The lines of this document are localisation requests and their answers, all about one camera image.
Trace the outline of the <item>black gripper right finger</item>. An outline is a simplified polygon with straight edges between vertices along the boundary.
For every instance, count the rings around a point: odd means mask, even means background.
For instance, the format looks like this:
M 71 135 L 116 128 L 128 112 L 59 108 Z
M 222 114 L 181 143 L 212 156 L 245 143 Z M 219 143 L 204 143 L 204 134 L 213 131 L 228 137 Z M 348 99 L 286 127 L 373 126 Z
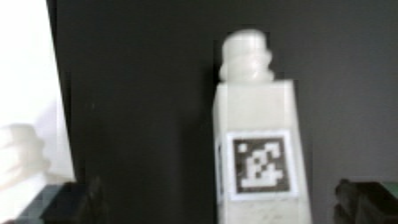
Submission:
M 339 181 L 334 224 L 398 224 L 398 182 Z

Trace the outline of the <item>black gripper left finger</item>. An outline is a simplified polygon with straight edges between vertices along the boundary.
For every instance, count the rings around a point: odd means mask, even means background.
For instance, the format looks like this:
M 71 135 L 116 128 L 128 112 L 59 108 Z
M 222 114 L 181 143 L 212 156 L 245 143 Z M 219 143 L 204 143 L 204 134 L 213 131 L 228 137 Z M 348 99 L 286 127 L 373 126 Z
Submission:
M 68 183 L 41 215 L 45 224 L 108 224 L 107 217 L 101 184 Z

